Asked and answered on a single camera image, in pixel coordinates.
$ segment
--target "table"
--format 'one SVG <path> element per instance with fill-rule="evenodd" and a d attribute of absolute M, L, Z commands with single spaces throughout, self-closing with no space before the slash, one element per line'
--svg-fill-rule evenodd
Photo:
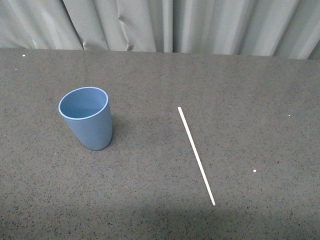
<path fill-rule="evenodd" d="M 58 111 L 84 86 L 100 151 Z M 319 239 L 319 93 L 316 60 L 2 48 L 0 239 Z"/>

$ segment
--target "wooden skewer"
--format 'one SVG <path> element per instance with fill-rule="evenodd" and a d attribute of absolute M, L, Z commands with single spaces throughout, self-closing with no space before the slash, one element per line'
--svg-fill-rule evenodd
<path fill-rule="evenodd" d="M 198 165 L 199 165 L 199 168 L 200 168 L 200 171 L 201 171 L 201 174 L 202 174 L 202 177 L 203 177 L 203 180 L 204 180 L 206 189 L 207 189 L 207 191 L 208 191 L 208 193 L 209 193 L 211 202 L 212 202 L 213 206 L 215 206 L 216 203 L 215 203 L 215 200 L 214 200 L 214 196 L 212 196 L 212 192 L 211 192 L 211 189 L 210 189 L 210 186 L 209 186 L 209 183 L 208 183 L 208 180 L 207 180 L 207 177 L 206 177 L 204 168 L 202 167 L 202 164 L 201 164 L 201 161 L 200 161 L 200 158 L 199 158 L 199 155 L 198 155 L 198 152 L 197 152 L 197 149 L 196 149 L 194 140 L 192 139 L 192 136 L 191 136 L 191 133 L 190 133 L 190 130 L 189 130 L 187 121 L 186 121 L 186 119 L 185 119 L 184 112 L 182 111 L 181 107 L 178 107 L 178 111 L 179 111 L 179 113 L 180 113 L 180 117 L 181 117 L 181 119 L 182 119 L 184 128 L 185 128 L 185 130 L 186 130 L 186 134 L 187 134 L 188 137 L 189 137 L 189 141 L 190 141 L 190 143 L 191 143 L 191 146 L 192 146 L 192 149 L 193 149 L 193 152 L 194 152 L 196 161 L 198 162 Z"/>

